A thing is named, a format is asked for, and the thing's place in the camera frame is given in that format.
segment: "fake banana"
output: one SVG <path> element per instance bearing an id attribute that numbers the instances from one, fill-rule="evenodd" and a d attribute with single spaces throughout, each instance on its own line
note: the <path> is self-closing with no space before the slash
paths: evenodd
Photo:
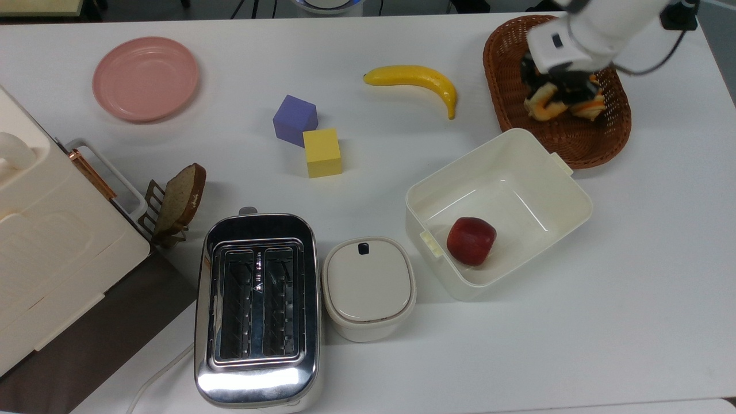
<path id="1" fill-rule="evenodd" d="M 455 85 L 434 69 L 416 65 L 382 66 L 366 73 L 363 81 L 373 86 L 414 85 L 427 88 L 442 98 L 447 106 L 447 117 L 455 118 Z"/>

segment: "purple cube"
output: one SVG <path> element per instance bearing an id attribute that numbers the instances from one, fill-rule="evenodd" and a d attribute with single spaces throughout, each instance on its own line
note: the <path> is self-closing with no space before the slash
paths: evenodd
<path id="1" fill-rule="evenodd" d="M 292 95 L 286 95 L 274 116 L 276 136 L 304 147 L 304 131 L 317 129 L 317 106 Z"/>

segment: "white cable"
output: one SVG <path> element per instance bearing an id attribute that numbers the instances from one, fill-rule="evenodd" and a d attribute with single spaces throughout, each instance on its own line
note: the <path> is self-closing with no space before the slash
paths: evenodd
<path id="1" fill-rule="evenodd" d="M 184 359 L 184 357 L 187 356 L 191 352 L 191 350 L 194 349 L 194 343 L 192 343 L 190 346 L 187 347 L 184 351 L 182 351 L 179 356 L 174 358 L 169 364 L 163 368 L 161 368 L 161 371 L 158 371 L 154 376 L 152 376 L 148 381 L 146 381 L 145 384 L 141 386 L 141 389 L 138 390 L 138 393 L 135 394 L 135 398 L 133 401 L 130 402 L 130 406 L 128 407 L 128 411 L 125 412 L 125 414 L 131 414 L 133 410 L 135 410 L 135 405 L 138 403 L 138 400 L 141 399 L 141 396 L 143 393 L 146 392 L 146 389 L 151 386 L 157 379 L 159 379 L 162 375 L 164 375 L 168 370 L 172 369 L 174 365 L 176 365 L 179 361 Z"/>

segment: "plastic container handle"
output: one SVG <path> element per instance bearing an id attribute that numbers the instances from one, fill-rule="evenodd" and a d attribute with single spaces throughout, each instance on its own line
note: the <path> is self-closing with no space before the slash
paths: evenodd
<path id="1" fill-rule="evenodd" d="M 434 257 L 442 257 L 445 253 L 442 251 L 442 248 L 439 246 L 439 243 L 434 239 L 434 236 L 432 236 L 432 233 L 429 232 L 429 230 L 424 230 L 419 237 L 422 238 L 424 243 L 429 248 L 429 251 L 432 252 Z"/>

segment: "stainless steel toaster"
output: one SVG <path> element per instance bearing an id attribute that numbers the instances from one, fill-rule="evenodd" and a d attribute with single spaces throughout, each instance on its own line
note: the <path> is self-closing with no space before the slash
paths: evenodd
<path id="1" fill-rule="evenodd" d="M 246 214 L 205 237 L 194 340 L 197 389 L 212 404 L 295 413 L 322 392 L 314 235 L 290 214 Z"/>

